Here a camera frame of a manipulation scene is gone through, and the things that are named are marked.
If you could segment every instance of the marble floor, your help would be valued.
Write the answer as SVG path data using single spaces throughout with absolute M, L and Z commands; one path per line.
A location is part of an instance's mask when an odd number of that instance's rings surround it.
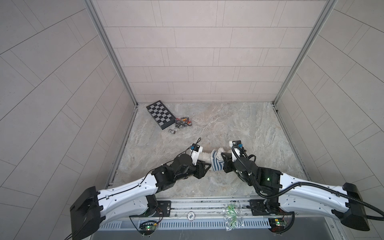
M 139 105 L 122 156 L 114 186 L 126 184 L 144 176 L 150 169 L 173 160 L 201 137 L 203 152 L 224 147 L 229 141 L 241 140 L 248 155 L 257 156 L 256 164 L 306 179 L 294 156 L 270 103 L 182 103 L 165 104 L 175 115 L 192 115 L 192 128 L 176 134 L 157 125 L 146 109 Z M 205 177 L 179 180 L 174 187 L 157 193 L 157 197 L 256 195 L 253 187 L 242 182 L 235 173 L 214 172 Z

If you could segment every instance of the side wall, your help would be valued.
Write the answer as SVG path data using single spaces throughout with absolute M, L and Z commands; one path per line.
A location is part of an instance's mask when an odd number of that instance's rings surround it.
M 0 3 L 0 239 L 57 240 L 133 110 L 82 0 Z
M 138 102 L 263 102 L 325 1 L 93 3 Z
M 339 0 L 277 109 L 313 181 L 384 209 L 384 2 Z M 381 237 L 384 224 L 369 232 Z

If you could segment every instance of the chessboard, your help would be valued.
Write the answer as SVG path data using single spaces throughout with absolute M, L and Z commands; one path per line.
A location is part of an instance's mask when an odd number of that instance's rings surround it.
M 147 106 L 148 112 L 155 119 L 161 129 L 165 129 L 175 123 L 175 116 L 168 110 L 161 101 Z

